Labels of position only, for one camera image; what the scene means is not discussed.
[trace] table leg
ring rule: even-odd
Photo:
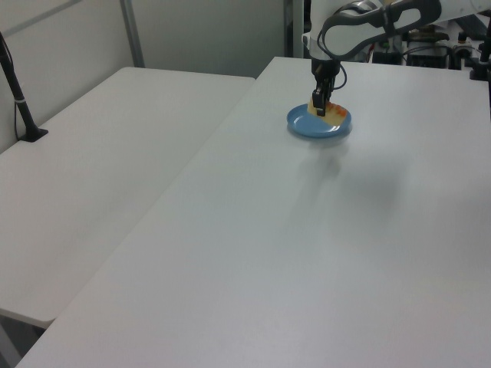
[[[0,354],[3,356],[5,361],[10,367],[14,367],[21,361],[21,356],[19,355],[17,349],[15,349],[14,344],[10,341],[7,333],[0,324]]]

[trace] table surface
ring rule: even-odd
[[[344,142],[276,58],[19,368],[491,366],[487,84],[345,67]]]
[[[124,68],[0,156],[0,314],[46,327],[252,78]]]

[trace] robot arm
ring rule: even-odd
[[[445,21],[491,8],[491,0],[312,0],[312,93],[319,116],[334,90],[341,61],[365,46],[435,21]]]

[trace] white wall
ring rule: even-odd
[[[258,77],[284,55],[284,0],[137,0],[133,9],[146,67]]]
[[[19,7],[12,11],[13,1],[19,0],[0,0],[0,20],[8,18],[9,9],[19,22],[44,12],[48,3],[61,3],[60,0],[30,0],[26,12],[22,13]],[[10,23],[9,28],[14,26],[12,19]],[[0,29],[5,31],[6,27],[0,25]],[[5,40],[37,125],[115,71],[133,66],[118,0],[83,0]],[[13,104],[12,93],[0,69],[0,153],[15,142]],[[24,131],[21,120],[18,127],[20,132]]]

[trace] orange food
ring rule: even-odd
[[[336,105],[335,103],[327,102],[325,117],[319,117],[317,115],[317,111],[314,108],[314,104],[312,103],[312,99],[308,103],[307,111],[312,115],[315,115],[318,118],[322,119],[325,123],[334,127],[339,127],[348,116],[348,112],[346,111],[346,109],[339,105]]]

